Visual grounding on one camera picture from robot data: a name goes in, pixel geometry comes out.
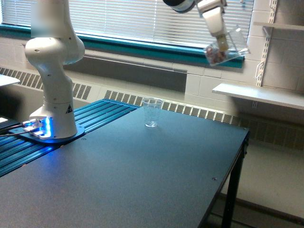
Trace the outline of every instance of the blue aluminum rail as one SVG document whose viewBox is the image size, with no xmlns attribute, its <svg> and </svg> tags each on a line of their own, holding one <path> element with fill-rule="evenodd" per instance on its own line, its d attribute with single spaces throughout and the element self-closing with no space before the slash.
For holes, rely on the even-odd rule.
<svg viewBox="0 0 304 228">
<path fill-rule="evenodd" d="M 90 133 L 119 117 L 139 108 L 113 100 L 99 100 L 75 109 L 75 120 Z M 45 145 L 18 136 L 0 137 L 0 177 L 56 150 L 58 145 Z"/>
</svg>

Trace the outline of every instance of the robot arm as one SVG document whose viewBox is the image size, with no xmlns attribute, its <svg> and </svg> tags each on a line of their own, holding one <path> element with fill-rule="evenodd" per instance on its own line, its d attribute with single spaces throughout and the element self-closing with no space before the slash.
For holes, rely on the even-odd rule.
<svg viewBox="0 0 304 228">
<path fill-rule="evenodd" d="M 220 50 L 227 50 L 226 29 L 222 18 L 226 1 L 196 1 L 164 0 L 179 13 L 191 10 L 197 3 L 199 13 L 205 18 L 211 35 L 217 38 Z M 41 28 L 52 30 L 55 27 L 56 30 L 59 22 L 56 20 L 57 11 L 53 10 L 54 5 L 63 7 L 63 26 L 58 30 L 60 36 L 31 39 L 25 47 L 29 62 L 38 70 L 43 81 L 43 106 L 32 113 L 30 118 L 41 120 L 40 131 L 32 134 L 44 140 L 64 139 L 77 133 L 72 81 L 66 76 L 63 65 L 81 60 L 85 53 L 84 44 L 75 34 L 71 24 L 68 0 L 38 0 L 38 12 L 42 16 L 49 16 L 49 23 L 43 24 Z M 33 126 L 25 128 L 25 131 L 32 130 Z"/>
<path fill-rule="evenodd" d="M 81 60 L 85 54 L 83 42 L 75 34 L 69 15 L 68 0 L 39 0 L 38 12 L 47 12 L 52 20 L 54 5 L 63 7 L 62 29 L 58 38 L 35 38 L 27 42 L 25 54 L 38 70 L 43 81 L 43 106 L 30 115 L 42 121 L 41 130 L 34 132 L 40 139 L 61 139 L 75 135 L 77 128 L 73 109 L 72 81 L 66 76 L 63 65 Z M 43 24 L 52 30 L 52 24 Z"/>
<path fill-rule="evenodd" d="M 163 0 L 178 13 L 185 13 L 193 9 L 195 0 Z M 197 3 L 199 14 L 203 16 L 210 34 L 217 39 L 220 51 L 228 50 L 226 27 L 222 17 L 226 0 L 202 0 Z"/>
</svg>

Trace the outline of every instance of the window sill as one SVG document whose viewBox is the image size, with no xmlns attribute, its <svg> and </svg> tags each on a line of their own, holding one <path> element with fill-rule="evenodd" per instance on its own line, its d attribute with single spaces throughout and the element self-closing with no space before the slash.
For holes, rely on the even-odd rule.
<svg viewBox="0 0 304 228">
<path fill-rule="evenodd" d="M 0 24 L 0 35 L 30 38 L 30 27 Z M 136 56 L 149 56 L 183 64 L 208 64 L 203 49 L 154 44 L 140 41 L 107 38 L 77 33 L 86 48 L 112 51 Z M 220 66 L 242 68 L 244 57 L 225 62 Z"/>
</svg>

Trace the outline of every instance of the radiator vent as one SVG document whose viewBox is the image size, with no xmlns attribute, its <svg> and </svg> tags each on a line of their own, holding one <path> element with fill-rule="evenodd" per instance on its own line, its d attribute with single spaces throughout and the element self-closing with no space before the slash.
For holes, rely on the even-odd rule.
<svg viewBox="0 0 304 228">
<path fill-rule="evenodd" d="M 142 106 L 143 99 L 141 96 L 118 93 L 111 90 L 106 91 L 104 98 L 123 101 L 125 103 L 138 106 Z M 304 149 L 304 129 L 293 128 L 292 126 L 281 126 L 275 123 L 266 123 L 262 120 L 240 118 L 221 111 L 210 110 L 207 108 L 201 108 L 168 100 L 164 100 L 161 108 L 164 110 L 178 112 L 186 115 L 193 115 L 204 119 L 210 119 L 221 123 L 246 127 L 250 129 L 251 139 L 276 144 L 291 149 Z"/>
<path fill-rule="evenodd" d="M 43 84 L 40 75 L 1 67 L 0 75 L 10 76 L 19 79 L 19 85 L 43 90 Z M 92 87 L 89 85 L 73 83 L 73 97 L 86 100 L 90 94 L 91 88 Z"/>
</svg>

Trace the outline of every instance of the window blinds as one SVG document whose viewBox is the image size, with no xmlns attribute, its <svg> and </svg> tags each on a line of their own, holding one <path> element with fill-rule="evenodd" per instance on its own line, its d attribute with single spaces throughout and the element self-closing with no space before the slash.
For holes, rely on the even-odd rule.
<svg viewBox="0 0 304 228">
<path fill-rule="evenodd" d="M 228 0 L 227 30 L 235 25 L 247 38 L 254 0 Z M 5 24 L 30 26 L 35 0 L 1 0 Z M 205 47 L 214 38 L 196 7 L 179 14 L 162 0 L 70 0 L 74 30 L 81 34 L 122 38 L 187 47 Z"/>
</svg>

